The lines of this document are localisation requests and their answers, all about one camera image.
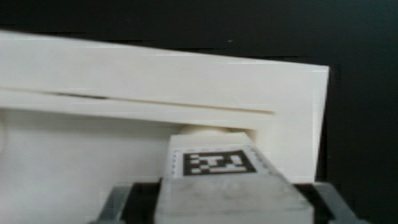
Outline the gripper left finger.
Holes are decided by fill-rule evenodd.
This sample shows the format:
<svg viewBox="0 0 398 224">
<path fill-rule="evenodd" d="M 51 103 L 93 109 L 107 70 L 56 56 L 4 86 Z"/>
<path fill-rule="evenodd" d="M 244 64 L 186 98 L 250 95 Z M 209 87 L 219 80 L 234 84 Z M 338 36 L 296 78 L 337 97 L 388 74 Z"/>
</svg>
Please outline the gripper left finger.
<svg viewBox="0 0 398 224">
<path fill-rule="evenodd" d="M 159 184 L 116 186 L 97 220 L 90 224 L 155 224 Z"/>
</svg>

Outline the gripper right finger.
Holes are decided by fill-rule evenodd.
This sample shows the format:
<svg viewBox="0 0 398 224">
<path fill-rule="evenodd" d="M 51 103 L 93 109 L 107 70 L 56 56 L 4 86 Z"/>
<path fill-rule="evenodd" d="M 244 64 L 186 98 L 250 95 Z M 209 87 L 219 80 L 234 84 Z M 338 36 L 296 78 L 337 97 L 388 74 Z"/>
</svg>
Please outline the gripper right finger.
<svg viewBox="0 0 398 224">
<path fill-rule="evenodd" d="M 296 188 L 315 208 L 315 224 L 372 224 L 358 217 L 331 183 L 301 183 Z"/>
</svg>

